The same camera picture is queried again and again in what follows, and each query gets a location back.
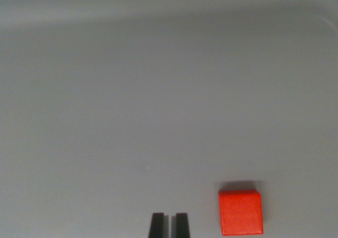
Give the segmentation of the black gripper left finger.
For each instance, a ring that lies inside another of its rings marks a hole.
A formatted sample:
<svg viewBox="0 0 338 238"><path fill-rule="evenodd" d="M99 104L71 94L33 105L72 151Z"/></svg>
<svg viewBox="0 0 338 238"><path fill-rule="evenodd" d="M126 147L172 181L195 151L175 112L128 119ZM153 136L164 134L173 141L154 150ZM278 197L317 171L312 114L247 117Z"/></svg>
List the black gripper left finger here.
<svg viewBox="0 0 338 238"><path fill-rule="evenodd" d="M148 238L164 237L164 213L153 213Z"/></svg>

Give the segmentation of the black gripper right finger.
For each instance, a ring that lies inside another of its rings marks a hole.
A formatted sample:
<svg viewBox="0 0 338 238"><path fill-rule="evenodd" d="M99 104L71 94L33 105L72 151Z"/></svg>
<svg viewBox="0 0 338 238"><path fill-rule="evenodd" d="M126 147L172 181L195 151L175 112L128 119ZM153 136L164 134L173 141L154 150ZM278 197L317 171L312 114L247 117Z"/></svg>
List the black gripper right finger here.
<svg viewBox="0 0 338 238"><path fill-rule="evenodd" d="M176 213L173 217L173 237L190 238L189 217L187 213Z"/></svg>

